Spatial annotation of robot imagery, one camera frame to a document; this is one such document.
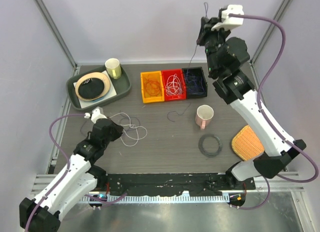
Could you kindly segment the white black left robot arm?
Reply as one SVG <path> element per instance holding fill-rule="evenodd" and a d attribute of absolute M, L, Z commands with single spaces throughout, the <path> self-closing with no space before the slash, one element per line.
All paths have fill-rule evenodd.
<path fill-rule="evenodd" d="M 97 119 L 77 144 L 67 164 L 33 199 L 19 205 L 19 223 L 26 232 L 56 232 L 68 212 L 90 191 L 102 191 L 107 173 L 95 165 L 108 144 L 119 139 L 123 127 L 110 118 Z"/>

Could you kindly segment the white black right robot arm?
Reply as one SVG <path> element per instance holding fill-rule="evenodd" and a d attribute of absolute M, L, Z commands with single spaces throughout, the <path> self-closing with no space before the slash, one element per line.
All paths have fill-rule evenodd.
<path fill-rule="evenodd" d="M 255 86 L 241 71 L 241 66 L 250 59 L 247 45 L 238 37 L 229 37 L 230 29 L 212 30 L 221 22 L 219 17 L 202 17 L 196 43 L 205 47 L 208 73 L 214 80 L 215 91 L 244 118 L 264 147 L 260 155 L 227 170 L 226 185 L 236 190 L 252 177 L 272 179 L 307 146 L 302 139 L 278 135 L 281 126 L 274 118 L 270 118 L 272 126 L 265 119 L 268 110 L 257 101 Z"/>

